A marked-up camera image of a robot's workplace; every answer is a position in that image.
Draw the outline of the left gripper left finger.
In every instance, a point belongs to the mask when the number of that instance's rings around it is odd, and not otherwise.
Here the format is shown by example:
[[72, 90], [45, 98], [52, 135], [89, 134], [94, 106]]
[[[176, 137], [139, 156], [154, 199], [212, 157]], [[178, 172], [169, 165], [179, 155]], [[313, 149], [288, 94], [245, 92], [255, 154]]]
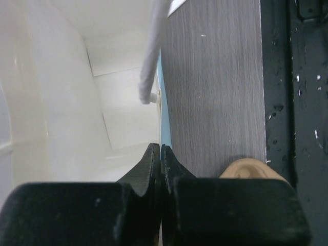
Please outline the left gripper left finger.
[[158, 245], [161, 222], [160, 146], [151, 143], [119, 184], [130, 188], [124, 211], [122, 245]]

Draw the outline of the light blue paper bag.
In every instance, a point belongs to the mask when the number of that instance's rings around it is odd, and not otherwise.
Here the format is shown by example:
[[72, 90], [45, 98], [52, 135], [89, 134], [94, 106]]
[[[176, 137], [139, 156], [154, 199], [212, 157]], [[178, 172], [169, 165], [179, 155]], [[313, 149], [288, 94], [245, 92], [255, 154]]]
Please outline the light blue paper bag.
[[159, 142], [139, 101], [152, 1], [1, 1], [1, 189], [116, 181]]

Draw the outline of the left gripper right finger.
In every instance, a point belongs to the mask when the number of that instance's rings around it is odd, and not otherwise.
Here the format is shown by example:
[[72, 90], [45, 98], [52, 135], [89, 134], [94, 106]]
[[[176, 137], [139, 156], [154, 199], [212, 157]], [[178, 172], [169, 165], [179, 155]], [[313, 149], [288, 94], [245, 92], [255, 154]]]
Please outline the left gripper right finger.
[[194, 178], [176, 158], [171, 147], [161, 146], [161, 234], [163, 245], [173, 245], [177, 231], [176, 199], [174, 197], [175, 178]]

